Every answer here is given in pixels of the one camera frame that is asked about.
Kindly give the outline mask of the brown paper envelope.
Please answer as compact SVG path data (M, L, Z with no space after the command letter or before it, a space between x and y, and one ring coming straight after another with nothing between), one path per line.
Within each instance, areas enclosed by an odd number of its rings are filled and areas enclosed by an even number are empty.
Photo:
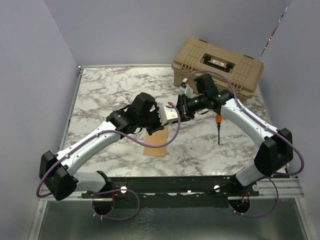
M163 130L159 130L152 135L146 135L145 144L151 146L159 146L167 143L168 140L168 127L165 126ZM167 152L167 147L161 148L151 148L144 147L143 154L145 156L153 156L153 157L165 157Z

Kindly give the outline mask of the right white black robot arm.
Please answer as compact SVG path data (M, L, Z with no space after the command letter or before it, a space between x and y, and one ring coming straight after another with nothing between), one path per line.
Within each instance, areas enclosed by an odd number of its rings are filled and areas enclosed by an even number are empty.
M219 91L212 76L205 73L194 80L199 96L192 97L189 80L180 83L183 91L178 97L177 105L181 121L189 121L199 110L212 110L222 115L243 132L258 147L253 163L244 167L233 176L229 189L240 196L247 191L248 185L263 178L270 177L293 159L292 133L287 129L277 129L248 110L229 90Z

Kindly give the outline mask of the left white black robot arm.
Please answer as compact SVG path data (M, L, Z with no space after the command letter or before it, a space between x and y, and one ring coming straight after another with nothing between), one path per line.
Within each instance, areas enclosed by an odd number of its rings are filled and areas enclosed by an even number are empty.
M113 111L100 126L70 148L41 156L39 177L49 193L63 200L76 191L90 191L103 198L111 190L110 179L102 171L83 173L78 170L107 146L119 141L136 129L149 132L161 127L156 100L142 92L128 106Z

